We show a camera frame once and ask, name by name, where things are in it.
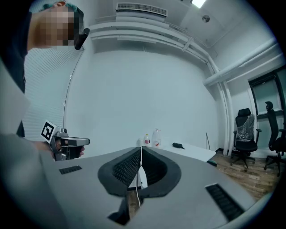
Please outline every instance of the black headrest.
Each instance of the black headrest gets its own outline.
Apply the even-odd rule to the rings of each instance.
[[[249,116],[249,115],[251,115],[249,108],[241,109],[238,111],[238,117],[244,117],[244,116]]]
[[[272,110],[273,109],[273,103],[272,102],[265,102],[268,106],[268,110]]]

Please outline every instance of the white pipe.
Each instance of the white pipe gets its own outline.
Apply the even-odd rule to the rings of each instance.
[[[97,29],[103,29],[103,28],[109,28],[109,27],[134,27],[134,28],[142,28],[147,30],[152,30],[155,33],[164,33],[169,34],[171,36],[174,36],[176,38],[179,38],[182,41],[188,42],[189,38],[187,36],[181,35],[179,33],[170,31],[165,28],[161,28],[159,26],[155,25],[149,25],[139,22],[123,22],[123,21],[114,21],[114,22],[107,22],[107,23],[101,23],[96,25],[91,25],[89,27],[90,30],[97,30]]]
[[[223,82],[225,90],[227,92],[227,99],[228,99],[228,104],[229,104],[229,137],[231,137],[232,133],[234,132],[234,115],[233,115],[233,105],[232,105],[232,99],[231,99],[231,93],[229,91],[229,87],[227,85],[227,82]],[[228,151],[228,156],[231,156],[232,149],[233,149],[233,137],[231,137],[230,143],[229,143],[229,151]]]
[[[203,54],[208,58],[210,64],[213,66],[214,71],[215,71],[216,73],[219,72],[219,68],[216,66],[214,60],[212,59],[212,57],[210,56],[210,54],[209,54],[206,50],[204,50],[202,47],[200,47],[198,44],[196,44],[195,41],[193,41],[193,40],[191,40],[190,45],[191,45],[193,48],[199,50],[201,53],[203,53]]]
[[[267,50],[268,48],[273,46],[275,43],[276,43],[276,39],[274,39],[274,38],[270,39],[268,42],[264,43],[263,45],[260,45],[258,48],[256,48],[252,52],[248,53],[245,57],[243,57],[240,60],[236,61],[235,63],[229,65],[228,67],[226,67],[223,70],[221,70],[220,72],[212,75],[211,77],[205,79],[204,85],[205,86],[211,86],[211,85],[215,84],[216,82],[219,81],[221,76],[231,72],[232,70],[239,67],[240,65],[248,62],[249,60],[251,60],[255,56],[259,55],[260,53],[264,52],[265,50]]]
[[[97,25],[92,25],[90,26],[90,30],[97,30],[97,29],[102,29],[102,28],[108,28],[108,27],[135,27],[135,28],[143,28],[143,29],[147,29],[147,30],[152,30],[156,33],[161,32],[164,34],[169,34],[171,36],[174,36],[184,42],[188,42],[189,41],[189,37],[180,34],[176,31],[171,31],[169,29],[165,29],[165,28],[161,28],[159,26],[155,26],[155,25],[149,25],[149,24],[144,24],[144,23],[139,23],[139,22],[124,22],[124,21],[115,21],[115,22],[107,22],[107,23],[101,23],[101,24],[97,24]],[[194,41],[190,42],[190,45],[192,47],[194,47],[195,49],[197,49],[198,51],[200,51],[201,53],[203,53],[208,61],[210,62],[210,64],[212,65],[212,67],[214,68],[214,70],[216,72],[219,71],[218,67],[216,66],[216,64],[214,63],[213,59],[211,58],[210,54],[205,51],[203,48],[201,48],[199,45],[197,45]]]
[[[243,68],[244,66],[248,65],[249,63],[253,62],[254,60],[256,60],[257,58],[263,56],[264,54],[268,53],[269,51],[273,50],[274,48],[276,48],[278,46],[278,44],[275,44],[273,46],[271,46],[269,49],[265,50],[264,52],[260,53],[259,55],[257,55],[256,57],[252,58],[251,60],[249,60],[248,62],[242,64],[239,66],[239,68]]]
[[[221,98],[222,102],[225,104],[223,88],[222,88],[220,83],[217,84],[217,87],[219,90],[220,98]],[[226,109],[226,107],[225,107],[225,112],[224,112],[224,120],[225,120],[226,124],[224,125],[225,137],[224,137],[223,154],[226,155],[227,154],[227,143],[228,143],[228,124],[227,124],[227,109]]]
[[[211,73],[214,72],[214,69],[212,68],[212,66],[209,62],[207,62],[206,65],[208,66]]]
[[[127,37],[119,37],[117,38],[118,41],[139,41],[139,42],[147,42],[147,43],[152,43],[152,44],[156,44],[157,41],[156,40],[153,40],[151,41],[151,39],[148,39],[148,38],[134,38],[132,36],[127,36]]]
[[[104,39],[104,38],[111,38],[111,37],[108,37],[108,35],[114,35],[114,34],[115,34],[115,36],[117,36],[117,35],[121,36],[121,34],[122,35],[126,35],[126,34],[139,35],[139,36],[143,36],[142,39],[144,39],[146,37],[151,37],[151,38],[156,38],[156,39],[159,39],[159,40],[163,40],[165,42],[169,42],[169,43],[175,44],[176,46],[174,46],[174,47],[177,47],[177,48],[179,48],[181,50],[184,48],[184,45],[182,43],[180,43],[178,41],[175,41],[173,39],[170,39],[170,38],[167,38],[167,37],[164,37],[164,36],[160,36],[158,34],[145,32],[145,31],[137,31],[137,30],[107,30],[107,31],[100,31],[100,32],[94,32],[94,33],[90,34],[90,37],[91,37],[92,40]],[[186,51],[189,51],[192,54],[194,54],[195,56],[199,57],[205,63],[208,62],[208,60],[205,57],[203,57],[201,54],[199,54],[195,50],[193,50],[191,48],[187,48]]]
[[[245,72],[245,73],[243,73],[243,74],[241,74],[241,75],[239,75],[239,76],[237,76],[237,77],[235,77],[235,78],[229,80],[228,83],[229,83],[229,82],[232,82],[232,81],[234,81],[234,80],[237,80],[238,78],[243,77],[243,76],[245,76],[245,75],[247,75],[247,74],[249,74],[249,73],[255,71],[255,70],[258,69],[258,68],[261,68],[261,67],[263,67],[264,65],[269,64],[269,63],[272,62],[272,61],[275,61],[276,59],[278,59],[278,58],[281,57],[281,56],[283,57],[283,53],[280,53],[280,54],[278,54],[277,56],[271,58],[270,60],[268,60],[268,61],[262,63],[261,65],[258,65],[257,67],[255,67],[255,68],[253,68],[253,69],[251,69],[251,70],[249,70],[249,71],[247,71],[247,72]]]
[[[177,25],[174,25],[174,24],[172,24],[172,23],[170,23],[170,22],[168,22],[168,21],[166,21],[165,23],[168,24],[168,25],[170,25],[170,30],[176,31],[176,32],[178,32],[178,33],[180,33],[180,34],[182,34],[182,35],[187,35],[188,37],[192,37],[192,38],[194,38],[196,41],[200,42],[204,47],[209,48],[209,47],[208,47],[205,43],[203,43],[199,38],[197,38],[196,36],[190,34],[190,33],[189,33],[188,31],[186,31],[185,29],[183,29],[183,28],[181,28],[181,27],[179,27],[179,26],[177,26]]]
[[[229,140],[229,133],[228,133],[228,130],[229,130],[229,114],[228,114],[228,107],[227,107],[227,100],[226,100],[226,97],[225,97],[225,93],[224,93],[224,90],[223,90],[223,86],[221,85],[221,83],[218,83],[219,85],[219,90],[220,92],[222,93],[222,101],[224,103],[224,106],[225,106],[225,137],[224,137],[224,146],[223,146],[223,154],[226,156],[227,155],[227,148],[228,148],[228,140]]]
[[[189,40],[188,40],[188,42],[185,44],[185,46],[184,46],[184,48],[183,48],[183,52],[189,47],[189,44],[191,43],[191,41],[192,41],[192,39],[193,38],[190,38]]]
[[[147,18],[142,18],[142,17],[124,17],[124,16],[116,16],[116,21],[129,21],[129,22],[141,22],[141,23],[146,23],[150,25],[156,25],[165,29],[168,29],[170,27],[169,24],[160,22],[160,21],[155,21]]]
[[[145,39],[145,40],[148,40],[150,42],[158,42],[158,43],[162,43],[162,44],[166,44],[166,45],[169,45],[169,46],[172,46],[172,47],[175,47],[175,48],[178,48],[178,49],[183,49],[183,47],[180,47],[176,44],[171,44],[171,43],[168,43],[168,42],[164,42],[164,41],[161,41],[161,40],[157,40],[157,39],[151,39],[151,38],[147,38],[147,37],[137,37],[137,36],[128,36],[128,35],[108,35],[108,36],[100,36],[100,37],[93,37],[91,38],[92,40],[98,40],[98,39],[106,39],[106,38],[135,38],[135,39]],[[192,56],[196,57],[197,59],[201,60],[202,62],[204,63],[208,63],[207,62],[207,59],[205,59],[204,57],[202,57],[199,53],[197,53],[196,51],[192,50],[192,49],[187,49],[185,52],[191,54]]]

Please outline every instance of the black vent grille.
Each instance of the black vent grille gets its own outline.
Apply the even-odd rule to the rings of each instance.
[[[244,212],[220,185],[214,184],[207,186],[206,190],[229,221],[239,217]]]
[[[167,165],[154,155],[142,151],[142,167],[146,173],[148,186],[160,181],[167,173]]]
[[[72,173],[72,172],[75,172],[75,171],[81,170],[81,169],[82,168],[80,166],[76,165],[76,166],[60,169],[59,171],[60,171],[61,174],[68,174],[68,173]]]
[[[167,16],[167,10],[162,9],[156,6],[145,5],[145,4],[138,4],[138,3],[118,3],[116,11],[119,10],[139,10],[139,11],[146,11],[156,14],[161,14],[163,16]]]
[[[126,186],[129,186],[139,170],[140,159],[141,150],[133,153],[128,158],[117,163],[113,167],[113,176],[115,176],[117,180],[121,181]]]

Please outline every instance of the ceiling light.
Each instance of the ceiling light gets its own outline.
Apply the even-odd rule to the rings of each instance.
[[[192,0],[191,3],[195,6],[201,8],[202,5],[205,3],[206,0]]]

